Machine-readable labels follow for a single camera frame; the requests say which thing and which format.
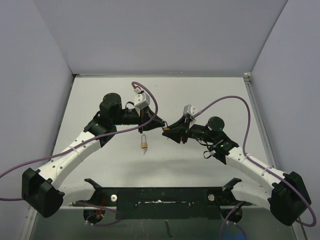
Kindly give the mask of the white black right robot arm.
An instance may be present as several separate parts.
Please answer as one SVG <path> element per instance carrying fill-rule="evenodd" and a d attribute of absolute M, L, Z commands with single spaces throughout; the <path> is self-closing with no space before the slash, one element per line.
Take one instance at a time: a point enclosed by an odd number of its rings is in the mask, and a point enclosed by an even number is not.
<path fill-rule="evenodd" d="M 163 128 L 163 136 L 180 143 L 188 139 L 202 141 L 210 155 L 223 164 L 235 168 L 258 183 L 264 190 L 252 189 L 236 183 L 222 192 L 223 200 L 230 205 L 245 201 L 266 209 L 282 224 L 291 226 L 311 204 L 302 177 L 270 167 L 245 153 L 223 131 L 224 121 L 211 117 L 206 125 L 191 124 L 188 117 Z"/>

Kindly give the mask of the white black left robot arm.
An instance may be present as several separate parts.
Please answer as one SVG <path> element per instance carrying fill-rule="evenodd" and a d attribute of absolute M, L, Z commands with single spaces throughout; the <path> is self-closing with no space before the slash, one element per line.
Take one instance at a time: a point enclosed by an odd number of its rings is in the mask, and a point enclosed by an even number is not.
<path fill-rule="evenodd" d="M 84 127 L 78 137 L 57 156 L 33 170 L 28 168 L 22 174 L 21 197 L 42 217 L 54 215 L 63 204 L 85 200 L 95 206 L 100 203 L 102 193 L 98 189 L 67 191 L 60 190 L 67 176 L 88 156 L 106 145 L 114 135 L 119 134 L 117 126 L 132 125 L 140 133 L 164 127 L 164 121 L 157 111 L 150 109 L 155 97 L 141 91 L 134 97 L 133 108 L 123 108 L 121 96 L 108 93 L 99 105 L 99 111 Z"/>

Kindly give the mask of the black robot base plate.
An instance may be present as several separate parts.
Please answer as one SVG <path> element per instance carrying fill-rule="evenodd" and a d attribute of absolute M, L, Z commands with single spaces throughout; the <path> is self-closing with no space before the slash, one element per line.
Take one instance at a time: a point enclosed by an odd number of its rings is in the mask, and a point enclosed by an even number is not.
<path fill-rule="evenodd" d="M 98 206 L 85 209 L 83 218 L 97 225 L 106 217 L 107 208 L 115 211 L 115 220 L 184 220 L 203 218 L 220 220 L 227 215 L 222 207 L 235 206 L 238 200 L 231 189 L 239 178 L 233 178 L 224 186 L 205 187 L 102 187 L 90 178 L 93 186 L 89 200 L 75 206 Z"/>

